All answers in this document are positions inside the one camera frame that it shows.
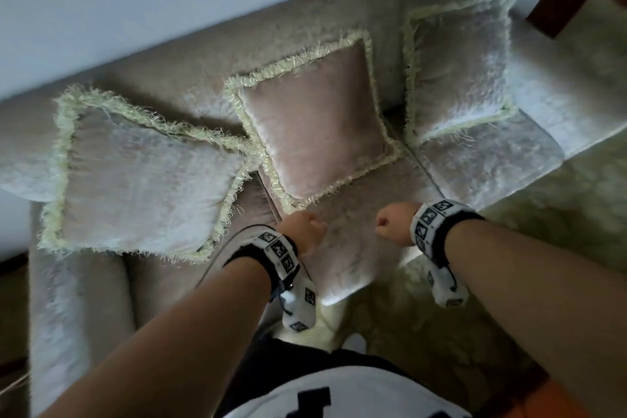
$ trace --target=throw pillow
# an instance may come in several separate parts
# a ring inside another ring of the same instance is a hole
[[[516,113],[506,94],[507,0],[413,10],[404,27],[410,145]]]
[[[246,141],[164,121],[111,92],[56,100],[60,172],[40,246],[205,261],[254,160]]]
[[[366,31],[231,77],[224,92],[286,212],[399,156],[379,116]]]

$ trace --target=hand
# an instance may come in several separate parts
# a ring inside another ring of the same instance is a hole
[[[298,248],[298,255],[311,253],[327,234],[327,224],[318,220],[318,217],[303,210],[292,215],[278,224],[277,231],[289,237]]]
[[[398,246],[413,246],[411,221],[422,203],[398,202],[381,208],[377,214],[376,232]]]

